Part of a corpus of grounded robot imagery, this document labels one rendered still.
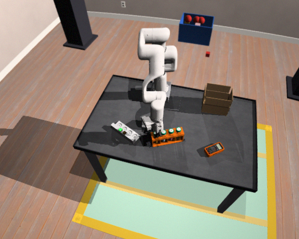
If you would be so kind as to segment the orange pocket multimeter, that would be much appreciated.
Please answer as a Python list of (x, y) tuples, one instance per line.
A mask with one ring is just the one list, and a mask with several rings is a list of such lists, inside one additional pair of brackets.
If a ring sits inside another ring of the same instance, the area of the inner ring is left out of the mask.
[(215, 154), (218, 154), (224, 150), (224, 147), (220, 142), (213, 144), (211, 146), (208, 146), (204, 149), (204, 152), (206, 153), (207, 157), (211, 157)]

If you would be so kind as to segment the brown cardboard box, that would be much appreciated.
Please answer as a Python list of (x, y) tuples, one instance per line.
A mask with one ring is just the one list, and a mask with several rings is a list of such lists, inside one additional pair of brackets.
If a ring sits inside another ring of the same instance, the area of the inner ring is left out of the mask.
[(201, 112), (227, 116), (233, 102), (231, 86), (207, 83), (205, 86)]

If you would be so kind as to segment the orange tube holder plate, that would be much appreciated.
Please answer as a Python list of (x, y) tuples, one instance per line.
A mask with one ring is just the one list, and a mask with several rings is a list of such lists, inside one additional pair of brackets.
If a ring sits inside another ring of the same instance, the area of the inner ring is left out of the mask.
[[(178, 132), (178, 133), (176, 132), (176, 128), (173, 128), (173, 129), (174, 129), (174, 133), (169, 134), (169, 129), (167, 129), (166, 135), (162, 135), (157, 138), (155, 138), (153, 132), (151, 132), (150, 137), (151, 137), (152, 147), (182, 142), (183, 138), (184, 138), (184, 132), (183, 132), (182, 127), (181, 127), (181, 132)], [(179, 137), (179, 136), (180, 136), (180, 138), (176, 139), (176, 137)], [(173, 138), (173, 139), (169, 140), (169, 138)], [(163, 139), (165, 139), (164, 142), (162, 141)], [(158, 143), (155, 143), (154, 141), (157, 141), (157, 140), (158, 140)]]

